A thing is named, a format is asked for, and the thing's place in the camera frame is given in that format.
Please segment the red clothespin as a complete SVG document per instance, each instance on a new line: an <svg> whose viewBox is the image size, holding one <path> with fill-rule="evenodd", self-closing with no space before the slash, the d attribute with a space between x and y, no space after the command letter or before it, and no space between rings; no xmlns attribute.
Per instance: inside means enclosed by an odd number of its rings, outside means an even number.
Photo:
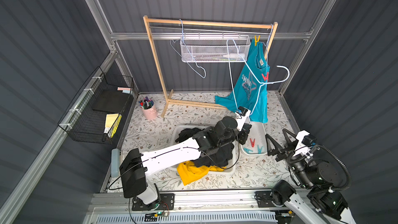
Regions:
<svg viewBox="0 0 398 224"><path fill-rule="evenodd" d="M265 82L268 82L269 81L269 72L267 72L266 74L262 74L262 77Z"/></svg>
<svg viewBox="0 0 398 224"><path fill-rule="evenodd" d="M254 148L256 145L256 139L250 138L249 140L250 140L250 144L251 144L252 148Z"/></svg>

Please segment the black t-shirt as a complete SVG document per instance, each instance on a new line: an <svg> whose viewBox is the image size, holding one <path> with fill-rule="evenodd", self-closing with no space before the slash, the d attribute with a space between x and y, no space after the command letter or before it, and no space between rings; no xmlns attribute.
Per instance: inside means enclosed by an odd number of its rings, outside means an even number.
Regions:
<svg viewBox="0 0 398 224"><path fill-rule="evenodd" d="M202 131L203 129L200 128L185 128L180 133L178 134L178 137L176 138L175 142L176 143L181 143L188 138L193 137L194 134ZM211 166L217 166L217 167L226 167L229 163L229 161L233 157L233 149L234 149L234 144L230 143L228 145L225 145L221 148L218 149L218 151L210 155L210 157L204 155L203 157L200 157L196 160L193 160L192 162L196 167L211 167Z"/></svg>

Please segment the teal t-shirt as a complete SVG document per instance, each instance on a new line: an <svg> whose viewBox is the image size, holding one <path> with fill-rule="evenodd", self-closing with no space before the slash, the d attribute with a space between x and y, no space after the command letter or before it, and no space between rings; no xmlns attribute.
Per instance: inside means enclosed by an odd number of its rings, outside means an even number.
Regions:
<svg viewBox="0 0 398 224"><path fill-rule="evenodd" d="M267 85L262 74L269 72L264 57L263 44L251 43L248 59L234 86L227 97L215 96L215 103L236 112L239 106L251 110L250 120L267 123Z"/></svg>

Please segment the yellow t-shirt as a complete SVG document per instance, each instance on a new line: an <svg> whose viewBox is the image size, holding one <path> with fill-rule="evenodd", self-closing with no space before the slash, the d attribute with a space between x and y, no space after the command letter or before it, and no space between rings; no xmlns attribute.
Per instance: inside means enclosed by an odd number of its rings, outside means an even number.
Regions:
<svg viewBox="0 0 398 224"><path fill-rule="evenodd" d="M217 166L196 167L193 161L186 161L180 163L177 167L177 172L184 186L201 179L202 177L206 176L209 172L223 172L223 171L224 168L220 168Z"/></svg>

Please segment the blue wire hanger black shirt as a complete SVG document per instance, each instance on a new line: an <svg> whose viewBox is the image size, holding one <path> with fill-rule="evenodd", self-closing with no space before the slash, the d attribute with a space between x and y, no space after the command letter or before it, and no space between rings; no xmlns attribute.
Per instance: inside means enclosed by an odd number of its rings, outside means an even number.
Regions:
<svg viewBox="0 0 398 224"><path fill-rule="evenodd" d="M250 120L255 122L267 122L267 86L287 81L290 70L278 65L277 68L284 69L287 74L284 79L270 81L270 66L265 58L263 43L251 43L243 52L243 48L232 39L227 40L227 58L230 60L235 56L237 60L244 63L236 83L232 83L233 89L229 96L217 102L227 109L235 112L244 107L250 111Z"/></svg>

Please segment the blue wire hanger yellow shirt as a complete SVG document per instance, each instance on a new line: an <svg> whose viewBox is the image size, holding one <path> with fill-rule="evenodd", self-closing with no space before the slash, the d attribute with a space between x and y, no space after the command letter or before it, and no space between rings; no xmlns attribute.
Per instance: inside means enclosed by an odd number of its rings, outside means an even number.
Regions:
<svg viewBox="0 0 398 224"><path fill-rule="evenodd" d="M179 21L180 21L180 24L181 24L181 38L180 38L180 40L182 41L182 44L183 44L183 46L185 47L185 49L187 50L188 54L191 56L192 61L195 62L196 67L202 69L203 72L204 72L204 75L200 74L196 69L194 69L194 68L190 65L190 63L187 63L187 64L188 64L188 66L189 66L196 74L198 74L202 79L205 79L205 78L206 78L206 69L205 69L204 67L202 67L202 66L199 66L199 65L197 64L197 61L195 60L195 58L194 58L192 52L189 50L188 46L186 45L186 43L185 43L185 33L184 33L183 21L182 21L182 19L179 19ZM176 43L176 40L170 40L170 46L171 46L172 49L182 58L182 52L178 52L178 51L174 48L173 43Z"/></svg>

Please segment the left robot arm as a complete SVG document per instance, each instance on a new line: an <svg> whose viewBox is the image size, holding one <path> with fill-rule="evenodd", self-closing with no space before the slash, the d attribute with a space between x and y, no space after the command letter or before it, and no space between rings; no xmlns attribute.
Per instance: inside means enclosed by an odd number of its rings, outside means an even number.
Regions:
<svg viewBox="0 0 398 224"><path fill-rule="evenodd" d="M130 150L119 167L124 198L137 197L145 205L158 203L159 190L149 176L172 166L177 166L185 185L211 170L230 169L235 144L244 145L251 128L244 116L227 116L213 127L183 129L173 146L149 152Z"/></svg>

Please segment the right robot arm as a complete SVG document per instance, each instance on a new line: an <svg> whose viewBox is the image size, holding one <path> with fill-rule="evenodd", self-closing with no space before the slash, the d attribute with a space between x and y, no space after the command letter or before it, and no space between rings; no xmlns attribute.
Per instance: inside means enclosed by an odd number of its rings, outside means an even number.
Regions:
<svg viewBox="0 0 398 224"><path fill-rule="evenodd" d="M309 193L308 206L287 181L280 180L270 196L276 207L287 207L306 224L354 224L355 220L342 195L352 184L352 177L346 165L328 148L317 143L316 137L303 130L298 134L283 129L287 146L282 147L269 134L266 134L267 154L276 161L285 161L293 182ZM346 179L342 180L335 167L314 157L318 150L330 155L343 170Z"/></svg>

